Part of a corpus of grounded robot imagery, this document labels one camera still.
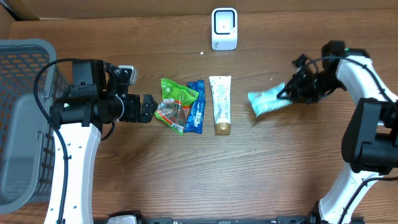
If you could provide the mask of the green snack bag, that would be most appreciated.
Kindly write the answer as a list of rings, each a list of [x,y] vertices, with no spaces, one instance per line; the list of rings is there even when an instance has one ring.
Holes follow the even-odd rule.
[[[162,101],[155,116],[183,136],[191,105],[198,99],[199,92],[167,78],[161,79],[161,89]]]

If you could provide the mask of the light teal tissue pack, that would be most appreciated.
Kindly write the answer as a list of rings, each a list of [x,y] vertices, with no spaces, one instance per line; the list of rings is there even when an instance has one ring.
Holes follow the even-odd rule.
[[[257,118],[264,113],[275,111],[292,104],[290,100],[279,99],[277,97],[284,88],[285,83],[282,82],[266,91],[248,93],[248,100]]]

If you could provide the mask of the blue snack wrapper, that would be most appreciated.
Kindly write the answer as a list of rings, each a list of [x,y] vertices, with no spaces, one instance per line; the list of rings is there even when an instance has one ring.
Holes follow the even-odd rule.
[[[198,80],[187,83],[187,86],[198,92],[198,98],[193,102],[184,132],[201,134],[203,131],[203,118],[205,112],[205,81]]]

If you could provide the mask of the white tube gold cap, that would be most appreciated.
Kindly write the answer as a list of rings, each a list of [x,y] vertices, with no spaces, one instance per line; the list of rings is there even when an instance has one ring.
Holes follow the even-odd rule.
[[[213,115],[217,135],[231,133],[231,76],[210,76]]]

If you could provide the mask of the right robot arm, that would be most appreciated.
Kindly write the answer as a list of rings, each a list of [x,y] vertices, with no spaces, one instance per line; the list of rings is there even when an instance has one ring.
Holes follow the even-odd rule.
[[[381,80],[370,55],[343,41],[329,41],[320,58],[302,54],[292,63],[297,71],[277,99],[310,104],[341,88],[356,105],[341,140],[343,168],[303,223],[363,223],[352,215],[370,188],[397,180],[389,177],[397,168],[397,95]]]

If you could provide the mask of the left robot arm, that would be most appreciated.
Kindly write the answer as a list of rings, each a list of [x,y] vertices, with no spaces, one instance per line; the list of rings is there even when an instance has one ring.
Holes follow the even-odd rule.
[[[105,124],[149,123],[152,95],[132,95],[137,70],[95,59],[70,58],[73,83],[44,116],[54,133],[55,164],[46,223],[93,223],[95,158]]]

